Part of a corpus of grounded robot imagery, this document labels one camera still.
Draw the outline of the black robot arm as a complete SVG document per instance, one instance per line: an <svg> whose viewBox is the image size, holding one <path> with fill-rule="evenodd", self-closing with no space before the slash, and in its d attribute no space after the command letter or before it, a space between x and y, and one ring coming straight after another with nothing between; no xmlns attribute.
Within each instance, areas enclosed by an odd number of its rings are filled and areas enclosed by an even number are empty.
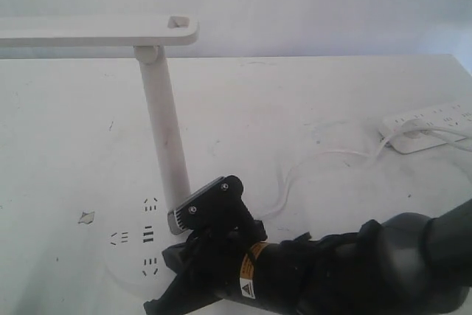
<svg viewBox="0 0 472 315"><path fill-rule="evenodd" d="M190 234L163 252L175 278L147 314L229 300L277 314L449 314L471 292L471 203L405 212L357 232L249 243L239 230Z"/></svg>

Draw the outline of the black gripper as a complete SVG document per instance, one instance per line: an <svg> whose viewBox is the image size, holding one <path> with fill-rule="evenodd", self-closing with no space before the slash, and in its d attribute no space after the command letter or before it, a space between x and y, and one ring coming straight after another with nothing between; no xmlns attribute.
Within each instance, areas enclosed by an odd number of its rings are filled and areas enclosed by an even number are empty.
<svg viewBox="0 0 472 315"><path fill-rule="evenodd" d="M176 276L160 298L144 304L145 313L189 314L221 300L255 304L240 287L243 261L255 261L254 255L247 256L248 250L239 229L223 240L211 238L208 231L193 232L186 242L168 247L162 255Z"/></svg>

